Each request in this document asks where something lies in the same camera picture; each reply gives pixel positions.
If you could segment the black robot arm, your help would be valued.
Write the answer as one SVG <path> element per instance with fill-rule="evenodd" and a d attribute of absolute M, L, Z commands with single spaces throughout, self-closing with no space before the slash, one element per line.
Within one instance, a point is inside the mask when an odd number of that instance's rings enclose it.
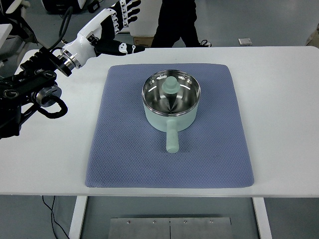
<path fill-rule="evenodd" d="M 68 107 L 60 98 L 62 90 L 56 83 L 59 70 L 70 76 L 75 68 L 70 57 L 59 56 L 42 47 L 20 65 L 22 72 L 0 81 L 0 137 L 18 136 L 21 126 L 35 112 L 49 119 L 60 118 Z"/>

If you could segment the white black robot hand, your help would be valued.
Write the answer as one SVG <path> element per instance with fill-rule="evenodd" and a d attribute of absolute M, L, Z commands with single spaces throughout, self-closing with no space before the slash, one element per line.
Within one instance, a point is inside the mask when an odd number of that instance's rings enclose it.
<path fill-rule="evenodd" d="M 83 67 L 87 60 L 100 54 L 125 56 L 145 51 L 143 46 L 135 46 L 115 40 L 115 36 L 138 19 L 140 0 L 119 0 L 103 9 L 78 33 L 74 41 L 61 49 L 60 58 L 70 70 Z"/>

